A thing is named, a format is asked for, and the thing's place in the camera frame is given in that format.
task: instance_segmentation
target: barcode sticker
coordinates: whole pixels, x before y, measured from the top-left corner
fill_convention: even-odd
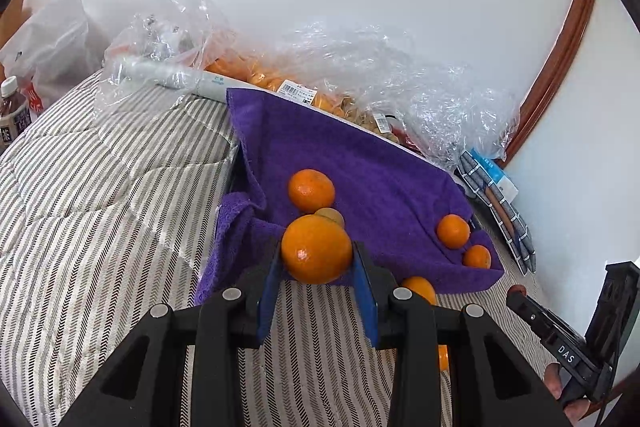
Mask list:
[[[280,84],[278,92],[290,100],[295,100],[296,102],[301,102],[306,105],[311,105],[311,102],[313,102],[313,99],[317,93],[316,90],[309,89],[305,86],[300,86],[300,84],[296,84],[295,82],[291,82],[290,80],[285,80],[282,84]]]
[[[376,119],[376,125],[378,126],[378,130],[380,133],[385,134],[391,132],[391,127],[389,127],[388,121],[386,121],[386,116],[381,112],[375,112],[373,114],[373,118]]]

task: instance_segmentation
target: screw head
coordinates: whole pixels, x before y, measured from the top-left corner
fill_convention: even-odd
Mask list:
[[[479,306],[477,304],[469,304],[469,306],[465,308],[465,312],[467,315],[473,318],[482,317],[484,315],[482,306]]]
[[[222,292],[222,298],[225,301],[235,301],[239,299],[242,295],[242,292],[238,288],[227,288]]]
[[[398,288],[394,289],[394,297],[399,301],[406,301],[413,295],[414,294],[409,288],[404,288],[403,286],[398,286]]]
[[[169,306],[166,304],[154,304],[151,306],[149,313],[155,319],[159,319],[160,317],[164,317],[169,312]]]

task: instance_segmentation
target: striped fabric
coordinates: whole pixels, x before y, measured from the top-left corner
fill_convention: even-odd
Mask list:
[[[220,103],[187,97],[150,119],[144,108],[166,95],[161,87],[130,97],[96,126],[96,80],[0,156],[0,376],[35,426],[60,421],[153,304],[191,305],[236,155]],[[487,229],[505,275],[489,291],[438,299],[456,309],[484,306],[542,373],[548,353],[504,298],[513,283],[542,303],[543,296]],[[192,362],[190,348],[183,426]],[[283,282],[270,336],[259,350],[239,353],[244,423],[386,425],[393,367],[393,352],[369,347],[351,289]],[[448,426],[447,373],[441,383]]]
[[[485,226],[481,216],[479,221]],[[545,298],[532,276],[523,277],[496,230],[505,275],[488,291],[438,295],[438,304],[462,309],[480,304],[542,376],[552,361],[529,327],[505,304],[513,284]],[[369,346],[353,289],[286,281],[280,286],[271,334],[258,349],[239,353],[244,424],[252,426],[386,426],[393,386],[394,355]],[[451,381],[440,374],[441,423],[452,425]]]
[[[0,156],[0,376],[36,426],[60,421],[153,304],[193,303],[236,151],[221,103],[140,111],[162,87],[96,127],[96,83]]]

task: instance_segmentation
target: white plastic bag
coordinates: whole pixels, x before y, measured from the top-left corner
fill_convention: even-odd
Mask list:
[[[82,0],[53,0],[9,39],[0,62],[40,114],[100,68],[102,49],[90,42]]]
[[[231,47],[234,39],[211,0],[155,0],[151,13],[137,14],[113,39],[104,61],[134,55],[203,70]]]

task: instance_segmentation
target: finger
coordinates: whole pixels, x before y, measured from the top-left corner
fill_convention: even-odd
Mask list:
[[[562,382],[560,381],[560,364],[553,362],[547,365],[543,378],[546,388],[557,400],[562,394]]]
[[[564,414],[571,422],[571,425],[577,425],[587,410],[589,409],[589,400],[586,398],[580,398],[578,400],[572,401],[569,405],[564,408]]]

